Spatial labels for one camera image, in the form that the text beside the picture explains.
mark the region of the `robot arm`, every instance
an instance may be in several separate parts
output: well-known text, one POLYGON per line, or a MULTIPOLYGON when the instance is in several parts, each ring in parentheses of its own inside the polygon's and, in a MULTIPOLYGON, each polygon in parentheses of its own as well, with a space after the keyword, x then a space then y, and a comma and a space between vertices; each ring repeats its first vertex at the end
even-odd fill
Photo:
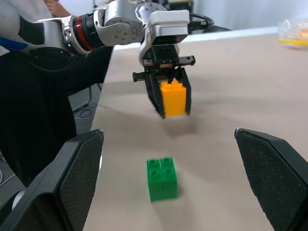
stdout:
POLYGON ((177 46, 188 36, 190 15, 186 10, 167 11, 155 2, 115 0, 105 10, 30 23, 1 0, 0 21, 10 22, 0 25, 0 46, 21 51, 34 65, 54 71, 103 46, 140 43, 139 62, 144 72, 133 73, 134 81, 145 81, 151 102, 165 118, 170 105, 164 101, 160 83, 177 80, 185 88, 178 114, 190 113, 191 87, 182 66, 194 65, 195 58, 180 58, 177 46))

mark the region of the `black cable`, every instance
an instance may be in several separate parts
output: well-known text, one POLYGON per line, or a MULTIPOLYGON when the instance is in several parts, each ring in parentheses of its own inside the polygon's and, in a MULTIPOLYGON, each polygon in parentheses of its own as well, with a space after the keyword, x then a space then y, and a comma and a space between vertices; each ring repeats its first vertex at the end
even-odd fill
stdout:
POLYGON ((76 57, 73 61, 71 61, 69 63, 69 65, 67 65, 66 67, 62 68, 62 69, 59 69, 59 70, 47 70, 45 68, 42 68, 42 67, 39 67, 37 65, 35 65, 34 63, 32 63, 31 61, 28 61, 32 66, 34 66, 35 68, 37 68, 38 70, 40 71, 43 71, 43 72, 46 72, 46 73, 56 73, 56 72, 59 72, 59 71, 66 71, 68 69, 71 69, 73 67, 75 67, 75 63, 80 59, 80 58, 83 58, 84 56, 78 56, 76 57))
POLYGON ((0 170, 0 183, 2 183, 2 180, 3 180, 3 174, 2 171, 0 170))
POLYGON ((11 175, 9 178, 7 178, 3 183, 0 184, 0 188, 6 183, 8 182, 10 179, 12 179, 14 176, 16 176, 15 174, 11 175))
POLYGON ((75 118, 75 119, 92 119, 93 117, 89 117, 93 114, 93 112, 90 109, 94 107, 97 107, 96 103, 91 103, 91 104, 88 104, 87 106, 79 108, 78 110, 74 112, 74 114, 79 112, 79 118, 75 118))
POLYGON ((4 159, 3 155, 0 153, 0 161, 6 163, 6 160, 4 159))
POLYGON ((189 31, 195 31, 195 30, 205 30, 212 26, 214 26, 215 22, 213 19, 206 17, 201 14, 197 13, 190 13, 190 17, 192 18, 199 18, 202 19, 202 21, 191 21, 188 24, 188 30, 189 31))

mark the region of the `orange lego brick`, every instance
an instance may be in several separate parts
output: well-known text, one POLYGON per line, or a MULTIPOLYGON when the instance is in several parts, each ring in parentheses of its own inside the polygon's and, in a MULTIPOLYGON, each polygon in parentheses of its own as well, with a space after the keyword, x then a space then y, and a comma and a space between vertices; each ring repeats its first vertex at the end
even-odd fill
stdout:
POLYGON ((160 84, 160 90, 166 117, 185 114, 186 88, 182 83, 173 80, 172 83, 168 84, 164 81, 160 84))

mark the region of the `beige tablecloth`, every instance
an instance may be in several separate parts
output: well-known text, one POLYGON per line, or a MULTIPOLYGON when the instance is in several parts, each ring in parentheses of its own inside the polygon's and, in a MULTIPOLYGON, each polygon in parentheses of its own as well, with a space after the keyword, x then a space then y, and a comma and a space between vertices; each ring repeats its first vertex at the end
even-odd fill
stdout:
POLYGON ((162 120, 147 98, 137 50, 115 51, 93 129, 103 164, 85 231, 271 231, 233 136, 236 127, 286 139, 308 159, 308 52, 276 36, 180 45, 192 114, 162 120), (180 196, 150 203, 146 160, 172 156, 180 196))

